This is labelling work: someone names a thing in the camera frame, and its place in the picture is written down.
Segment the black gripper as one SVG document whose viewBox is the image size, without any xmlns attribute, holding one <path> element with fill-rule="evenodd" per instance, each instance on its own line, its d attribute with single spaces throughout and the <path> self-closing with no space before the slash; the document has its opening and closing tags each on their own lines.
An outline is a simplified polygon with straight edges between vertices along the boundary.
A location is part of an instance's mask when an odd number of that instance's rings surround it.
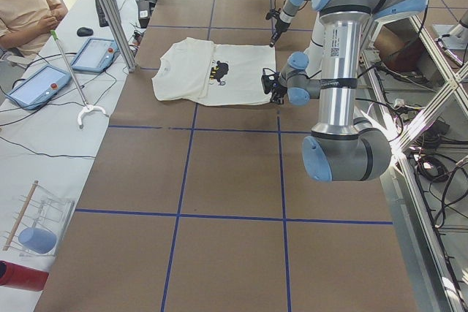
<svg viewBox="0 0 468 312">
<path fill-rule="evenodd" d="M 287 93 L 287 87 L 283 86 L 277 78 L 271 80 L 271 98 L 272 104 L 284 104 L 284 96 Z"/>
<path fill-rule="evenodd" d="M 289 15 L 276 16 L 276 24 L 274 33 L 271 36 L 269 46 L 274 47 L 280 36 L 286 32 L 291 24 L 291 17 Z"/>
</svg>

